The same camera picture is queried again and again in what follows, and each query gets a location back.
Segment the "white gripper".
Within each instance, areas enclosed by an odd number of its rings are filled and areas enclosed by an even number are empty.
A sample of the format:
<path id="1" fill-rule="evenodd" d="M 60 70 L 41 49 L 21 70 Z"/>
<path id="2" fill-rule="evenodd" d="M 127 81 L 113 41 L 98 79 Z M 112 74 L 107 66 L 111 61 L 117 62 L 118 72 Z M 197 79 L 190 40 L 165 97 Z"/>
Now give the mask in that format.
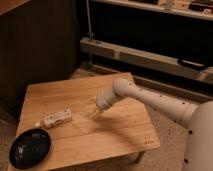
<path id="1" fill-rule="evenodd" d="M 120 97 L 112 89 L 105 89 L 99 92 L 95 99 L 96 108 L 94 108 L 93 113 L 89 114 L 88 118 L 96 118 L 101 113 L 101 110 L 109 109 L 119 100 Z"/>

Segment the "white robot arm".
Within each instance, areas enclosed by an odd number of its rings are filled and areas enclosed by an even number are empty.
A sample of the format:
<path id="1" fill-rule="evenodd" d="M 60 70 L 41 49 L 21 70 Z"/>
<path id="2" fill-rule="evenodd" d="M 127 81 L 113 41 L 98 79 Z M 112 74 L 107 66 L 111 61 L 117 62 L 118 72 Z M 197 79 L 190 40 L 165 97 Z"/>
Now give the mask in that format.
<path id="1" fill-rule="evenodd" d="M 105 111 L 132 98 L 148 105 L 188 130 L 182 171 L 213 171 L 213 101 L 195 104 L 152 92 L 118 78 L 95 97 L 96 108 Z"/>

